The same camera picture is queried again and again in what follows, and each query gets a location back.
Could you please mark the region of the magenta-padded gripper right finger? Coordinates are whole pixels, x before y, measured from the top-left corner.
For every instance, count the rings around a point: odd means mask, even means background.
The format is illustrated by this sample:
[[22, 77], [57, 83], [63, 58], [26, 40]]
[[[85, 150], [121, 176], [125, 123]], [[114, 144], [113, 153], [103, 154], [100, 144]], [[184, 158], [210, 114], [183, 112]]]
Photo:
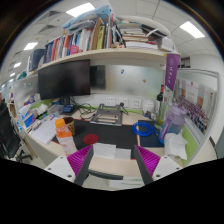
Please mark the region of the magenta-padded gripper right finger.
[[160, 157], [138, 145], [134, 146], [134, 157], [145, 185], [182, 169], [169, 156]]

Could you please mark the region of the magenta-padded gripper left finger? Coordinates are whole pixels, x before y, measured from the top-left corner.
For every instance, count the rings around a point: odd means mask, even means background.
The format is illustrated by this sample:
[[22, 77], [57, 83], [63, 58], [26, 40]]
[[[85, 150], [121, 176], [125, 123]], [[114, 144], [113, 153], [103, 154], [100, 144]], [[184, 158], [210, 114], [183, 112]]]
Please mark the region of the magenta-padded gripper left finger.
[[89, 145], [68, 157], [57, 157], [45, 168], [45, 171], [82, 186], [92, 157], [93, 146]]

